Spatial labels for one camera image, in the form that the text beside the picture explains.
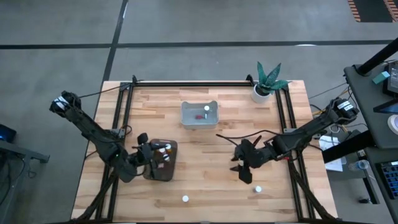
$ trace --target green plant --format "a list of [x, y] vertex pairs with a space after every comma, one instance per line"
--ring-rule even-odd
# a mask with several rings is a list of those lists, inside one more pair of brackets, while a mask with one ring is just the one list
[[273, 71], [266, 75], [261, 63], [257, 62], [257, 71], [259, 73], [259, 83], [257, 84], [257, 90], [261, 91], [260, 93], [258, 92], [260, 95], [266, 96], [268, 94], [273, 94], [275, 90], [280, 90], [290, 83], [286, 80], [276, 81], [276, 78], [280, 72], [280, 63], [278, 66], [276, 66], [276, 68], [273, 69]]

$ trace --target wooden table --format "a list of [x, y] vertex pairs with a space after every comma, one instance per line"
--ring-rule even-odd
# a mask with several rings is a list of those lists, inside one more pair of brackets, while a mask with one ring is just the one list
[[[105, 82], [103, 90], [119, 86], [120, 82]], [[303, 81], [289, 84], [297, 126], [312, 119]], [[134, 88], [129, 115], [132, 134], [126, 137], [126, 149], [134, 152], [136, 138], [146, 132], [150, 139], [173, 139], [178, 142], [178, 154], [173, 180], [158, 182], [136, 177], [130, 183], [119, 181], [114, 222], [276, 222], [295, 221], [294, 200], [287, 161], [270, 161], [252, 169], [253, 183], [238, 179], [229, 170], [234, 146], [218, 138], [244, 136], [262, 129], [281, 132], [275, 95], [264, 104], [251, 99], [248, 87], [145, 87]], [[101, 94], [95, 121], [105, 129], [112, 125], [118, 90]], [[282, 96], [285, 117], [287, 108]], [[204, 103], [216, 100], [220, 121], [215, 129], [186, 130], [180, 123], [183, 101]], [[262, 139], [272, 137], [263, 133]], [[89, 144], [87, 153], [95, 147]], [[337, 216], [329, 180], [318, 149], [304, 150], [310, 188], [320, 203]], [[84, 163], [72, 218], [78, 217], [91, 203], [101, 185], [104, 164], [97, 154]], [[259, 185], [262, 192], [255, 194]], [[182, 202], [188, 195], [190, 201]], [[301, 192], [304, 214], [305, 199]]]

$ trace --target white pot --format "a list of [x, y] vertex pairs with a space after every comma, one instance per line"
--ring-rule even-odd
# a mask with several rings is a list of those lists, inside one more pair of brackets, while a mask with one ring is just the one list
[[265, 101], [268, 100], [268, 98], [269, 98], [269, 96], [270, 96], [271, 94], [268, 94], [268, 95], [266, 95], [266, 96], [261, 96], [260, 94], [258, 94], [258, 93], [256, 92], [256, 86], [257, 86], [257, 85], [255, 85], [254, 88], [253, 88], [253, 91], [252, 91], [252, 93], [251, 93], [251, 98], [252, 98], [252, 99], [254, 100], [254, 102], [256, 102], [256, 103], [264, 103]]

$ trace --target concrete floor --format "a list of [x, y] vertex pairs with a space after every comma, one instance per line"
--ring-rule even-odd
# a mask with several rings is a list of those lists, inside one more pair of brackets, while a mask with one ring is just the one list
[[[109, 44], [121, 4], [122, 0], [0, 0], [0, 45]], [[130, 0], [119, 42], [385, 40], [395, 39], [397, 33], [398, 24], [355, 22], [346, 0]], [[305, 80], [313, 96], [344, 83], [344, 67], [364, 62], [381, 48], [118, 49], [109, 79], [130, 80], [134, 74], [145, 80], [242, 80], [248, 73], [256, 76], [257, 61], [266, 70], [282, 62], [280, 78]], [[48, 164], [31, 164], [37, 177], [24, 180], [15, 223], [69, 219], [87, 141], [48, 108], [63, 90], [78, 95], [98, 91], [108, 54], [109, 49], [0, 50], [0, 101], [6, 105], [0, 110], [0, 123], [18, 131], [18, 145], [51, 154]], [[310, 102], [324, 107], [343, 89]], [[83, 100], [90, 116], [97, 100], [98, 96]], [[330, 182], [340, 218], [392, 223], [384, 204], [356, 203], [366, 195], [361, 180]]]

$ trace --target black mat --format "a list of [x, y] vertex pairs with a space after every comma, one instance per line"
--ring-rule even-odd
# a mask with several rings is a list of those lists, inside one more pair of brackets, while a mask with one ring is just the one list
[[348, 0], [357, 22], [395, 22], [398, 0]]

